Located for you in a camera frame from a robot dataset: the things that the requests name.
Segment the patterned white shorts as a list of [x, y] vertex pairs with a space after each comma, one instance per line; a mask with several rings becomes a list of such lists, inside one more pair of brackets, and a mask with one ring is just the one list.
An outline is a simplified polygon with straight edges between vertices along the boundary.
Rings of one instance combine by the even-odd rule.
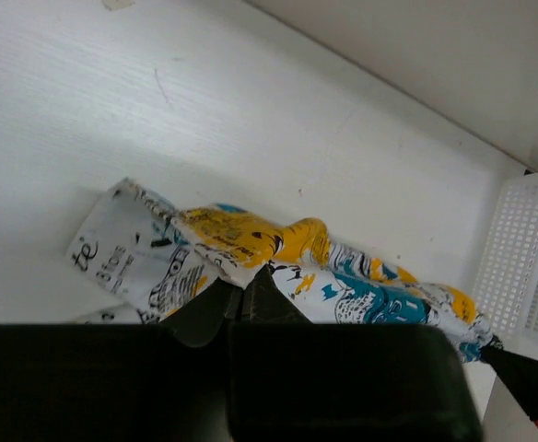
[[87, 323], [157, 323], [215, 282], [247, 287], [261, 271], [313, 323], [425, 324], [464, 362], [502, 342], [474, 301], [333, 239], [318, 218], [281, 226], [229, 204], [178, 209], [134, 180], [109, 188], [66, 259], [120, 305]]

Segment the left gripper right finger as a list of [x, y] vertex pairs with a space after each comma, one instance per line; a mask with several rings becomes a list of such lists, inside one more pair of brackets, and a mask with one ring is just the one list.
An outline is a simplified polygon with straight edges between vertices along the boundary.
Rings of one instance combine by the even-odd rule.
[[266, 316], [227, 330], [236, 441], [480, 441], [462, 364], [425, 325]]

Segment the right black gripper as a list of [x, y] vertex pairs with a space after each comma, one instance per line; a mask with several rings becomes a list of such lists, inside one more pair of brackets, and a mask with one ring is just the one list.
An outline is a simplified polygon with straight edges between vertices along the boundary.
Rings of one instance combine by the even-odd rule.
[[538, 429], [538, 360], [485, 346], [481, 359], [489, 364], [511, 395]]

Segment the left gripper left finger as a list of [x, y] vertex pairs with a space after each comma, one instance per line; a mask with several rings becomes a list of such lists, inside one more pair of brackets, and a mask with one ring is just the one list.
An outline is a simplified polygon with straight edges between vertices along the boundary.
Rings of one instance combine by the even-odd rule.
[[229, 441], [228, 332], [243, 290], [221, 280], [164, 320], [169, 334], [155, 371], [155, 441]]

